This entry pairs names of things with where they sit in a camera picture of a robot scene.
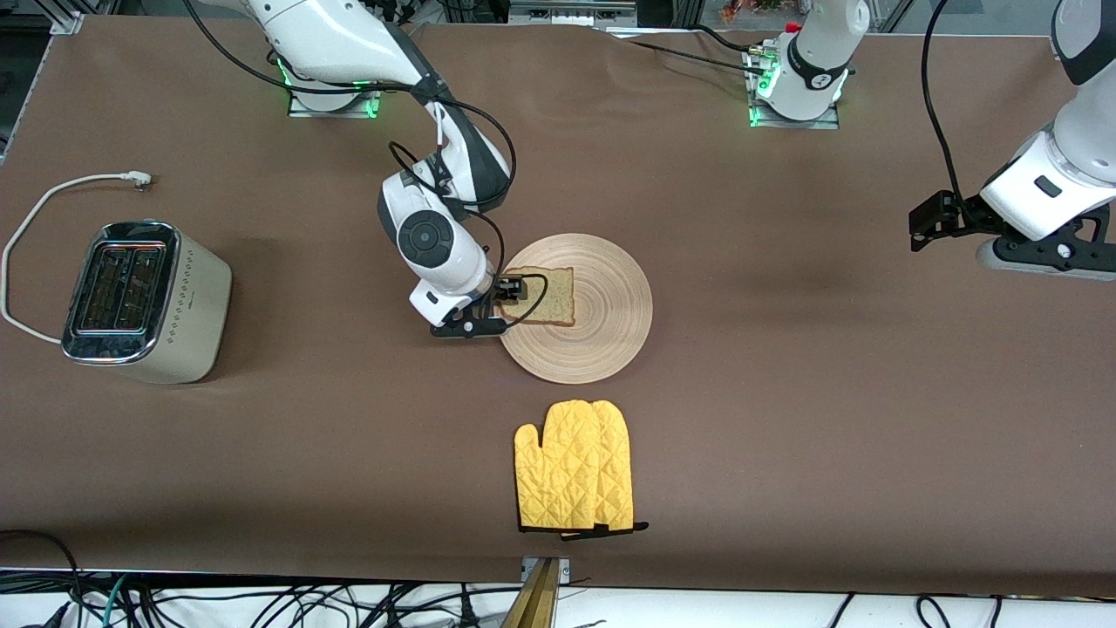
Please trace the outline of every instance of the yellow oven mitt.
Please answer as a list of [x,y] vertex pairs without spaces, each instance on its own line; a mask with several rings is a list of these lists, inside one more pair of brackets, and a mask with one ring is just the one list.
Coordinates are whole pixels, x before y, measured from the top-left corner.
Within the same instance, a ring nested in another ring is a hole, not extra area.
[[542,438],[516,432],[516,493],[521,531],[562,540],[643,530],[632,502],[632,454],[624,415],[609,402],[555,404]]

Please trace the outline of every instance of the round wooden board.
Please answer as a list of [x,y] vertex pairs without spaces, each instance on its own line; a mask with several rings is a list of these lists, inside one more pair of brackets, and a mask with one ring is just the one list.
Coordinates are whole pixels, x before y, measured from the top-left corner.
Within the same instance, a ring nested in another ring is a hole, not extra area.
[[557,384],[603,380],[627,366],[651,331],[651,284],[624,249],[585,233],[528,244],[508,268],[574,267],[573,328],[516,326],[500,337],[520,367]]

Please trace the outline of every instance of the toaster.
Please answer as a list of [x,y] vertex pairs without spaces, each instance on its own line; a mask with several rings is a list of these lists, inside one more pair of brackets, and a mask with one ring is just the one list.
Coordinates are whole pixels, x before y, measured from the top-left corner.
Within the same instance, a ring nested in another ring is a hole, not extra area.
[[74,287],[62,352],[148,384],[198,381],[217,360],[231,288],[229,264],[171,224],[108,224]]

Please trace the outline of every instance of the brown table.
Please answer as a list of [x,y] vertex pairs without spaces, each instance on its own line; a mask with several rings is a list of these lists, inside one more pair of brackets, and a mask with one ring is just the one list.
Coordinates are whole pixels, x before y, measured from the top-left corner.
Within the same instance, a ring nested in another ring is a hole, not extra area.
[[[263,67],[253,25],[214,31]],[[602,586],[1113,591],[1116,297],[982,269],[977,239],[908,251],[907,211],[946,181],[917,38],[864,41],[838,132],[748,128],[731,70],[585,28],[416,38],[516,139],[490,214],[509,252],[581,231],[642,263],[643,352],[567,388],[498,341],[435,341],[374,210],[386,142],[433,145],[417,105],[288,119],[191,22],[90,18],[55,41],[0,168],[0,231],[76,175],[162,181],[52,201],[15,311],[60,329],[94,231],[154,216],[232,265],[228,329],[206,381],[155,387],[0,326],[0,524],[90,567],[507,581],[561,553]],[[942,39],[933,84],[970,193],[1072,94],[1037,38]],[[570,398],[624,410],[650,530],[517,531],[512,434]],[[0,562],[59,564],[22,543]]]

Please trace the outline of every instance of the white robot link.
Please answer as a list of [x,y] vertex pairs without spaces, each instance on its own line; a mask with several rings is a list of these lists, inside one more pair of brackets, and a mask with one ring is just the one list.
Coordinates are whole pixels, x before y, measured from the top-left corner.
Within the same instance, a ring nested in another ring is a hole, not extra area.
[[820,117],[840,98],[849,60],[872,22],[865,0],[814,0],[798,32],[763,41],[770,76],[756,96],[787,119]]
[[408,87],[437,124],[437,148],[411,171],[384,181],[377,211],[419,276],[411,303],[439,338],[503,334],[507,323],[492,316],[491,301],[517,298],[521,286],[501,281],[504,291],[490,290],[499,269],[460,221],[499,206],[511,172],[414,41],[356,0],[203,1],[254,19],[299,86],[326,93],[354,81]]
[[1077,95],[978,195],[941,191],[912,211],[911,250],[993,233],[977,253],[989,268],[1116,279],[1116,245],[1105,242],[1116,200],[1116,0],[1061,0],[1052,38]]

